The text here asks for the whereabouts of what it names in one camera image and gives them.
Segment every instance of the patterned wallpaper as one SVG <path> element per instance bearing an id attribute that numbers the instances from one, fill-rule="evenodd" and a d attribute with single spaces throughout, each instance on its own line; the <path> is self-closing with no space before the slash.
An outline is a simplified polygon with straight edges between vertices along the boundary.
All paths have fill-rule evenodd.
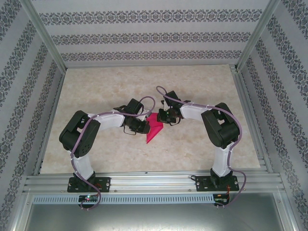
<path id="1" fill-rule="evenodd" d="M 0 231 L 4 231 L 22 178 L 33 174 L 64 74 L 20 2 L 6 0 L 0 7 Z"/>
<path id="2" fill-rule="evenodd" d="M 300 230 L 308 230 L 307 17 L 304 0 L 282 0 L 241 70 Z"/>
<path id="3" fill-rule="evenodd" d="M 269 0 L 34 0 L 65 64 L 236 64 Z"/>

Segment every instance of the enclosure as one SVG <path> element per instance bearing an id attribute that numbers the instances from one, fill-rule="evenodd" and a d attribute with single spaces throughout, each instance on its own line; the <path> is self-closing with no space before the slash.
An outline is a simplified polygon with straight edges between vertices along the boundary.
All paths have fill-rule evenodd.
<path id="1" fill-rule="evenodd" d="M 307 0 L 2 0 L 0 230 L 308 230 Z M 73 114 L 153 96 L 226 103 L 243 127 L 236 202 L 200 192 L 214 146 L 183 119 L 146 143 L 98 133 L 108 192 L 81 211 L 59 135 Z M 150 109 L 152 102 L 142 102 Z M 234 172 L 238 186 L 244 177 Z M 231 201 L 237 192 L 230 192 Z"/>

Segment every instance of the metal base plate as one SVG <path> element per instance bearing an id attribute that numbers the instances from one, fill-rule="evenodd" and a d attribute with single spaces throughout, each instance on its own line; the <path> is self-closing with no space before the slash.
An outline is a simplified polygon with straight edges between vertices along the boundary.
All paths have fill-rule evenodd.
<path id="1" fill-rule="evenodd" d="M 210 176 L 196 176 L 195 181 L 197 192 L 227 191 L 228 185 L 230 191 L 239 191 L 240 189 L 236 176 L 232 176 L 228 182 L 220 185 L 218 188 L 215 188 L 212 184 Z"/>
<path id="2" fill-rule="evenodd" d="M 110 189 L 110 177 L 95 177 L 94 180 L 94 186 L 96 186 L 100 192 L 107 193 Z M 96 190 L 94 188 L 91 188 L 88 190 L 88 187 L 81 187 L 80 184 L 78 184 L 75 177 L 71 177 L 68 181 L 67 186 L 67 192 L 69 193 L 94 193 Z"/>

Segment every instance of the beige marble surface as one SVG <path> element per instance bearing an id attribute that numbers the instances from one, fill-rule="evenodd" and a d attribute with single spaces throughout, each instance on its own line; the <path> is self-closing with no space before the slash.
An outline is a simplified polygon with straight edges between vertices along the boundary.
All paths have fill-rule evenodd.
<path id="1" fill-rule="evenodd" d="M 234 148 L 234 168 L 259 167 L 244 113 L 228 65 L 142 66 L 68 69 L 51 129 L 41 173 L 71 173 L 69 153 L 58 138 L 77 110 L 100 113 L 151 95 L 155 112 L 162 107 L 157 85 L 174 90 L 182 100 L 216 105 L 225 102 L 243 126 L 243 139 Z M 151 100 L 142 102 L 151 108 Z M 98 133 L 90 151 L 96 172 L 210 169 L 214 146 L 202 122 L 184 119 L 164 129 L 146 144 L 146 135 L 130 136 L 122 128 Z"/>

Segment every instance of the pink triangular object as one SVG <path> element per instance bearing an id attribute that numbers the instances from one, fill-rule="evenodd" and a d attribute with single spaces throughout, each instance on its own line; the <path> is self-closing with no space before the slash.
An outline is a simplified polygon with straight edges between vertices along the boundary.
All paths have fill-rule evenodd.
<path id="1" fill-rule="evenodd" d="M 157 121 L 157 113 L 152 113 L 147 119 L 150 122 L 150 132 L 146 134 L 146 143 L 149 143 L 164 128 L 164 124 Z"/>

